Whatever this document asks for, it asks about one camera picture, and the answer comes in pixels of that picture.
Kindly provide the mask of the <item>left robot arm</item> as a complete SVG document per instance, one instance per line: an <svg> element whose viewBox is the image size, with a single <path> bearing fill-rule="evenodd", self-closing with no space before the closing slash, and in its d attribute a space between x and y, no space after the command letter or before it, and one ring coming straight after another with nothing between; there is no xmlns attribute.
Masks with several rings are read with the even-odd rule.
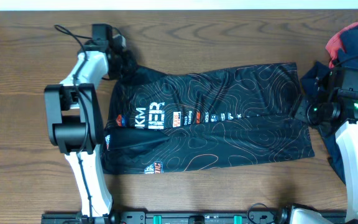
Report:
<svg viewBox="0 0 358 224"><path fill-rule="evenodd" d="M136 67L127 49L112 54L82 51L64 80L45 87L48 137L74 173L82 202L80 223L109 222L113 204L101 165L106 142L96 89L105 75L118 79Z"/></svg>

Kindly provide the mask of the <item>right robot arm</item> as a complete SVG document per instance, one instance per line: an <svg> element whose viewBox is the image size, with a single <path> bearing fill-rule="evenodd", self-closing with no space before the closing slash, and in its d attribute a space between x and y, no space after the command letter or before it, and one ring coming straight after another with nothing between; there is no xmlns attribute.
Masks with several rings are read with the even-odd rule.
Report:
<svg viewBox="0 0 358 224"><path fill-rule="evenodd" d="M337 67L318 81L322 93L300 95L290 117L334 136L347 191L346 223L358 223L358 69Z"/></svg>

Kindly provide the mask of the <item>black printed cycling jersey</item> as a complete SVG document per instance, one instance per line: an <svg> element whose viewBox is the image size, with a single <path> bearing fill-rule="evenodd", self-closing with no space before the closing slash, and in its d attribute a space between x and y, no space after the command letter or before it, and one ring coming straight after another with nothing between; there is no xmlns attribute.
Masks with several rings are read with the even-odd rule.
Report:
<svg viewBox="0 0 358 224"><path fill-rule="evenodd" d="M290 117L300 94L295 63L169 75L146 67L114 86L107 174L163 174L314 156L309 129Z"/></svg>

